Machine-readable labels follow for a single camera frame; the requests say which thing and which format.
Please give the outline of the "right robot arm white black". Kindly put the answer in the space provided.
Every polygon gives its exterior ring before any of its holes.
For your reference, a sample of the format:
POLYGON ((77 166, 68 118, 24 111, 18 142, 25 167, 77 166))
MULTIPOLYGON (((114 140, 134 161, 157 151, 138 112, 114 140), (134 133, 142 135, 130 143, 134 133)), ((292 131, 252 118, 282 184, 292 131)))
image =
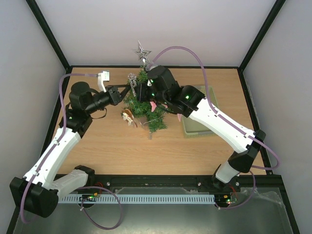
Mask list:
POLYGON ((134 88, 138 101, 150 102, 154 109, 167 106, 177 116, 204 125, 233 148, 232 155, 212 176, 216 190, 225 190, 235 176, 249 172, 266 136, 263 131, 255 132, 240 125, 209 102, 206 94, 197 88, 180 86, 164 66, 151 69, 147 77, 147 81, 140 81, 134 88))

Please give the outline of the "pink triangular paper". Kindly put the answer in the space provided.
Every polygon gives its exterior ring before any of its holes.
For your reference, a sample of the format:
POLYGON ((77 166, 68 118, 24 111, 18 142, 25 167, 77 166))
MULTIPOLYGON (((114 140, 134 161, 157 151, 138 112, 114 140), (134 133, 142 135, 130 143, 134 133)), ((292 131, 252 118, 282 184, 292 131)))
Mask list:
POLYGON ((177 118, 178 118, 179 122, 181 122, 182 114, 177 114, 177 118))

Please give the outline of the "pink paper ornament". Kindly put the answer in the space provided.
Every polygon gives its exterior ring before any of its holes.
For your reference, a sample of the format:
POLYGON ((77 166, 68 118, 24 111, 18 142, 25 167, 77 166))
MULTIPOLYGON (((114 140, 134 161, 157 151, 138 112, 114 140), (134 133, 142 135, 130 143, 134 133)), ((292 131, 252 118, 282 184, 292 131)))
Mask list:
POLYGON ((168 106, 165 104, 156 104, 153 101, 150 101, 150 105, 151 105, 151 112, 154 112, 156 109, 161 110, 161 111, 167 111, 168 106))

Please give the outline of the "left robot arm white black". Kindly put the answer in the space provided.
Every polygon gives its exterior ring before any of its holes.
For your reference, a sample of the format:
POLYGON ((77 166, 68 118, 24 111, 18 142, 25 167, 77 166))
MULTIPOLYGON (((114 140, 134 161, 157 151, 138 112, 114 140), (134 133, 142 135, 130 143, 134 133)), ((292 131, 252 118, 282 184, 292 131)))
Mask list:
POLYGON ((48 217, 58 201, 76 189, 92 186, 95 171, 86 166, 59 178, 55 176, 73 147, 82 139, 90 127, 92 113, 105 111, 106 106, 116 106, 123 101, 130 85, 109 85, 98 92, 86 82, 77 82, 71 87, 70 102, 65 107, 66 116, 61 119, 54 139, 37 163, 23 178, 13 178, 10 190, 17 206, 41 217, 48 217))

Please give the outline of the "wooden ornament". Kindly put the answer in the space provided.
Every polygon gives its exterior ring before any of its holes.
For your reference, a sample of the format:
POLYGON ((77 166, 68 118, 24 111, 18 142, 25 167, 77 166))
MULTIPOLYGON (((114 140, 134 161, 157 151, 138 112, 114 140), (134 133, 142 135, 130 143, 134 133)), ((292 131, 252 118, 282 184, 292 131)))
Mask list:
POLYGON ((127 109, 127 108, 124 109, 121 112, 121 116, 122 116, 122 119, 127 122, 128 126, 134 126, 136 128, 138 127, 138 125, 135 121, 135 118, 129 109, 127 109))

